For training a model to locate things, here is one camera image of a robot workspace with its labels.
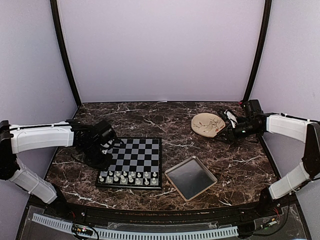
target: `beige plate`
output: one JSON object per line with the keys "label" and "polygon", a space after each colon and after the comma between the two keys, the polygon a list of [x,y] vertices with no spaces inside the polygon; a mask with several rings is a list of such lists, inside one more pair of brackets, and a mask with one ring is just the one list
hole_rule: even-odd
{"label": "beige plate", "polygon": [[226,123],[212,113],[200,113],[191,120],[192,130],[207,138],[214,138],[225,126]]}

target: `black pole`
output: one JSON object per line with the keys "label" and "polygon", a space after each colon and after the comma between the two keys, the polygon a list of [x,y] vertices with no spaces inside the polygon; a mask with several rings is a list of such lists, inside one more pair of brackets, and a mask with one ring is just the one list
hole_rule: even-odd
{"label": "black pole", "polygon": [[262,51],[263,51],[264,45],[265,45],[269,17],[270,17],[270,11],[271,11],[271,4],[272,4],[272,0],[265,0],[258,45],[256,47],[256,52],[255,52],[255,56],[254,56],[254,61],[253,61],[249,81],[246,86],[242,102],[246,102],[249,100],[250,94],[252,92],[252,88],[254,87],[255,79],[257,76],[257,72],[258,72],[258,68],[259,68],[259,64],[260,64],[260,60],[261,60],[261,56],[262,56]]}
{"label": "black pole", "polygon": [[52,18],[53,18],[56,38],[58,40],[58,45],[60,48],[60,54],[62,57],[65,73],[68,78],[75,103],[78,107],[80,107],[82,103],[77,90],[74,76],[71,71],[71,66],[70,66],[70,62],[67,54],[64,35],[62,33],[62,28],[61,28],[61,22],[60,22],[59,11],[58,11],[58,3],[57,3],[57,0],[50,0],[50,3],[51,3],[51,11],[52,11]]}

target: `rectangular tray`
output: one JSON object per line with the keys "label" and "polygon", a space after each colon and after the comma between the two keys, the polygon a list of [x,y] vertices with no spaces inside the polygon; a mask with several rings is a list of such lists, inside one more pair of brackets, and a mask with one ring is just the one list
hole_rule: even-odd
{"label": "rectangular tray", "polygon": [[218,181],[196,156],[166,170],[164,174],[186,202],[194,199]]}

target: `checkered board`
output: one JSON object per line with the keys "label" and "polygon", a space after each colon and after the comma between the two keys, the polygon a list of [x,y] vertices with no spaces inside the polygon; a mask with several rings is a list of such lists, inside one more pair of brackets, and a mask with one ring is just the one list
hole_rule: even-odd
{"label": "checkered board", "polygon": [[123,143],[116,143],[106,151],[112,154],[112,162],[108,171],[98,173],[95,185],[106,188],[161,189],[161,138],[119,139]]}

